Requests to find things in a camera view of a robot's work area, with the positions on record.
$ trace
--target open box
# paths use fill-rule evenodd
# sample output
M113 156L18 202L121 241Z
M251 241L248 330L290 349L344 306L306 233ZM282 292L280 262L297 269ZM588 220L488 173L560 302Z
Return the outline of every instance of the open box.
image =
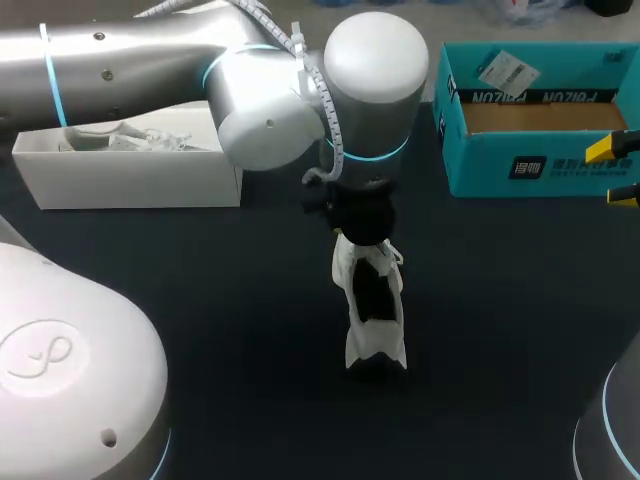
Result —
M13 158L39 207L240 206L242 171L222 153L206 102L126 122L140 130L189 134L188 145L198 150L60 152L60 129L21 133Z
M606 195L640 180L640 156L587 165L612 130L640 129L638 44L446 44L433 104L458 197ZM507 52L540 72L517 98L480 76Z

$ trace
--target cable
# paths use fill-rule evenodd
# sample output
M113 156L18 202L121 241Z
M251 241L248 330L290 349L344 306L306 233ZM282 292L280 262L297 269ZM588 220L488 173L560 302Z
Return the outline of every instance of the cable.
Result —
M189 5L193 0L165 0L164 2L145 10L142 13L136 15L140 17L151 17L155 15L166 15L182 7ZM262 5L258 0L227 0L229 3L241 8L254 19L256 19L260 25L262 25L267 32L269 32L273 38L275 38L280 45L282 45L291 55L296 56L296 44L284 33L284 31L275 24L271 18L264 13L269 12L267 7ZM303 65L304 69L309 73L313 83L320 95L322 106L327 116L327 123L329 125L329 133L331 135L331 144L333 146L333 168L329 173L322 171L319 168L309 169L302 177L302 183L307 184L314 178L319 178L322 182L335 182L342 175L342 169L344 166L344 146L342 143L342 132L340 130L340 124L338 123L338 116L336 115L336 108L329 93L320 69L313 65L310 57L306 54L306 46L303 45Z
M275 24L268 15L257 8L250 0L228 0L230 3L240 7L247 12L253 18L255 18L273 37L285 48L291 55L296 56L295 43L287 36L284 31L278 25ZM320 69L311 63L310 57L304 53L303 63L305 70L311 76L316 90L320 94L322 100L322 106L324 107L325 114L327 115L327 122L329 124L329 132L331 134L331 141L333 143L333 168L331 172L323 172L319 168L311 168L302 177L302 183L307 184L314 178L319 178L323 182L335 182L340 178L342 169L344 166L344 146L342 144L342 132L340 130L340 124L338 123L338 116L336 115L336 108L329 93L329 88L320 73Z

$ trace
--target white shoe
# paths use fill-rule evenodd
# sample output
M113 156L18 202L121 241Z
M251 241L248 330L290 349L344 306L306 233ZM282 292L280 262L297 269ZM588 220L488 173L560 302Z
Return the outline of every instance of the white shoe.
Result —
M403 283L398 265L402 256L386 240L362 247L338 235L333 252L332 276L349 303L351 327L347 334L347 368L356 360L384 353L407 368L404 346Z
M138 130L126 122L68 127L63 130L59 150L111 152L177 152L196 150L187 145L190 135L160 130Z

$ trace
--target barcode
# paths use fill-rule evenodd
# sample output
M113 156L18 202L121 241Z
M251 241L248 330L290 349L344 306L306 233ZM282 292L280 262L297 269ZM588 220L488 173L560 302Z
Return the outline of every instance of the barcode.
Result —
M518 75L520 75L525 68L526 67L523 64L520 64L518 68L516 68L513 72L511 72L511 75L509 75L509 77L507 77L505 82L500 86L500 90L502 90L504 87L506 87L510 83L513 83L514 80L518 78Z

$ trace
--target dark surface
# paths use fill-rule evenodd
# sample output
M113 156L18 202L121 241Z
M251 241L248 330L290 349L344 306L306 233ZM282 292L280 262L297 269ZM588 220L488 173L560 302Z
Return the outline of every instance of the dark surface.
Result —
M611 152L615 158L624 158L640 150L640 131L616 131L611 133Z
M638 329L640 213L455 200L426 110L393 236L406 376L344 371L334 236L298 203L312 157L247 174L241 209L41 212L8 152L0 214L157 326L176 479L572 479L576 421Z
M613 17L627 13L633 5L633 0L585 0L584 3L598 15Z

